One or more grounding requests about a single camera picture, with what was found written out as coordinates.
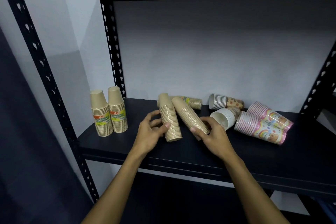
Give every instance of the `hand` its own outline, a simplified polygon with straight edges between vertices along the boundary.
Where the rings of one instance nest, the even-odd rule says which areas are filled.
[[[202,130],[191,127],[190,131],[199,136],[205,146],[225,163],[237,157],[225,129],[212,117],[200,117],[202,121],[211,126],[211,133],[206,135]]]
[[[145,119],[140,122],[138,134],[136,135],[131,152],[144,158],[156,146],[159,137],[170,128],[170,122],[163,124],[161,127],[156,126],[162,122],[161,118],[152,120],[153,116],[158,115],[160,110],[150,112]]]

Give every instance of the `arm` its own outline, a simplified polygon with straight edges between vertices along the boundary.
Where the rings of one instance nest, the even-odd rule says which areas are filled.
[[[212,130],[209,135],[198,128],[190,128],[190,130],[201,137],[207,148],[224,162],[249,223],[288,224],[287,219],[247,170],[245,163],[238,157],[224,128],[214,118],[201,117],[201,120],[211,126]]]
[[[155,126],[162,122],[161,119],[150,121],[153,116],[159,113],[159,110],[149,113],[140,123],[133,147],[123,165],[82,224],[115,224],[120,222],[134,177],[142,160],[157,144],[160,135],[170,127],[168,122],[160,128],[156,128]]]

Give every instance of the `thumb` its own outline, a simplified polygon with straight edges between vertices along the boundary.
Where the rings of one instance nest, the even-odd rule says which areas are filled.
[[[161,127],[159,127],[159,129],[157,129],[156,132],[159,135],[163,135],[164,133],[166,133],[168,131],[169,128],[170,128],[170,122],[166,122]]]
[[[207,140],[207,138],[208,138],[208,136],[207,136],[202,130],[200,130],[199,128],[191,127],[191,128],[190,128],[190,131],[191,131],[194,135],[200,137],[203,141],[204,141],[204,140]]]

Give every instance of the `forearm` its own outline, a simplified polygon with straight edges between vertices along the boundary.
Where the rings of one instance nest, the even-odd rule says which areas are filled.
[[[249,223],[289,223],[238,156],[226,162],[225,166],[231,176]]]
[[[122,217],[143,156],[130,151],[123,165],[82,224],[114,224]]]

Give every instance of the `left hand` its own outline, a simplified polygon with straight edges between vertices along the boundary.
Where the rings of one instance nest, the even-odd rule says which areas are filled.
[[[152,120],[153,116],[158,115],[160,110],[150,112],[145,119],[140,122],[138,134],[134,141],[132,152],[138,154],[141,157],[145,157],[153,148],[156,146],[159,137],[163,133],[166,133],[170,128],[170,123],[167,122],[161,127],[156,128],[155,126],[162,122],[161,118]]]

